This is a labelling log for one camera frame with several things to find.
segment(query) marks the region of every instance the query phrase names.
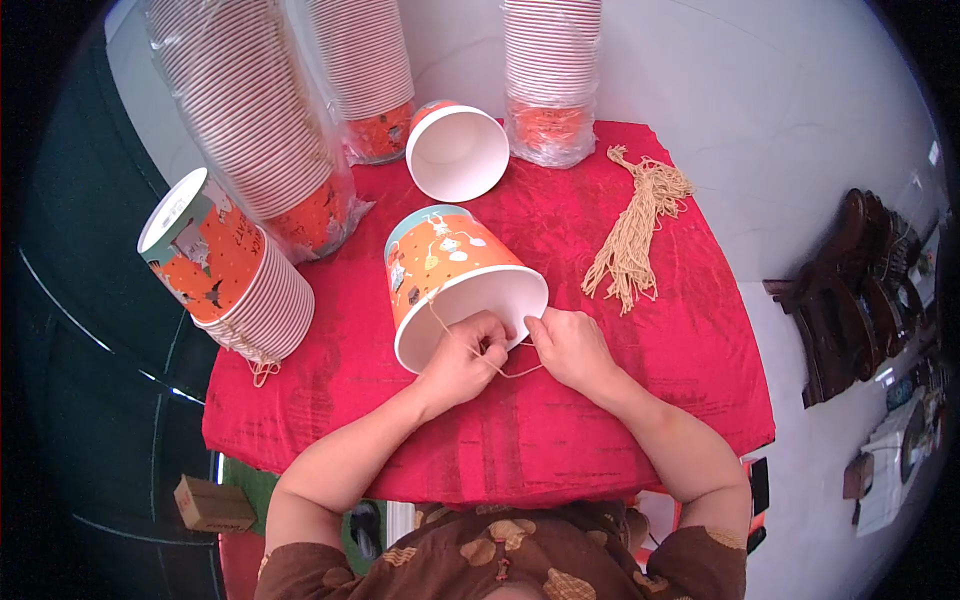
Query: woman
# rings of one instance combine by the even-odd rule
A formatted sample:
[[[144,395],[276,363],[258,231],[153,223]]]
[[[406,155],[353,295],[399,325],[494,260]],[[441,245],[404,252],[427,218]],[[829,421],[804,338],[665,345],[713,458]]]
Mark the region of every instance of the woman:
[[[683,505],[680,528],[661,541],[646,575],[630,548],[642,539],[631,543],[622,503],[610,502],[459,513],[438,506],[367,577],[349,570],[340,543],[343,514],[411,433],[477,397],[496,375],[491,363],[506,362],[512,332],[484,311],[449,328],[414,383],[313,443],[280,477],[267,514],[257,600],[743,597],[751,494],[727,443],[617,367],[591,317],[547,308],[542,320],[525,323],[543,366],[620,419]]]

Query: woman's left hand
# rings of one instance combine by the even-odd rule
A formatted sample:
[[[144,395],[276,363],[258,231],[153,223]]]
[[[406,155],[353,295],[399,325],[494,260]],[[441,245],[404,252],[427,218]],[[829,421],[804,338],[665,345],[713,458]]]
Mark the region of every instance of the woman's left hand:
[[[450,325],[449,330],[414,382],[430,419],[479,396],[496,375],[491,364],[499,368],[507,362],[507,340],[516,335],[489,310]]]

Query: hand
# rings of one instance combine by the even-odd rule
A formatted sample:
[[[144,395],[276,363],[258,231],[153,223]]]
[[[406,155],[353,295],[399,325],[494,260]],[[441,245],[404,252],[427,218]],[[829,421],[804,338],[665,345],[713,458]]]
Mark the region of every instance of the hand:
[[[602,386],[620,371],[591,316],[548,306],[542,319],[525,317],[523,322],[550,374],[594,402],[602,394]]]
[[[507,340],[516,335],[489,310],[450,325],[449,330],[414,384],[427,402],[430,419],[479,396],[496,375],[491,364],[499,368],[507,362]]]

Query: red tablecloth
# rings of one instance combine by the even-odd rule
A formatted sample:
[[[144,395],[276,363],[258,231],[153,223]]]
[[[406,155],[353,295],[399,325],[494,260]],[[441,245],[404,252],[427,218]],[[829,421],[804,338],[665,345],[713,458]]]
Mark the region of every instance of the red tablecloth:
[[[630,201],[630,173],[606,157],[669,162],[643,125],[599,122],[597,152],[568,171],[511,159],[503,180],[465,207],[527,266],[546,277],[550,303],[593,316],[617,362],[652,393],[716,429],[737,454],[774,439],[763,366],[727,260],[696,203],[663,219],[650,250],[660,297],[620,302],[580,291],[584,272]],[[355,167],[358,192],[376,200],[356,233],[327,259],[300,266],[317,308],[302,345],[255,389],[247,364],[221,350],[206,397],[207,445],[282,472],[324,434],[370,412],[413,380],[396,361],[383,265],[393,226],[433,201],[404,162]],[[600,290],[606,289],[607,281]],[[504,368],[537,364],[518,347]],[[618,497],[657,482],[619,421],[538,370],[497,377],[474,401],[425,425],[390,459],[369,495],[405,501],[535,507]]]

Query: plastic wrap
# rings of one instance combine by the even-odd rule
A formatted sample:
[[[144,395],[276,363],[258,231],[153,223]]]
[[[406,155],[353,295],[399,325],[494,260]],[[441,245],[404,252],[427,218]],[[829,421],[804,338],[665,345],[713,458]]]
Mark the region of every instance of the plastic wrap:
[[[593,153],[599,0],[505,0],[510,152],[568,169]]]
[[[157,69],[207,167],[294,263],[343,244],[370,208],[281,0],[143,0]]]
[[[290,11],[348,160],[402,158],[415,107],[396,0],[290,0]]]

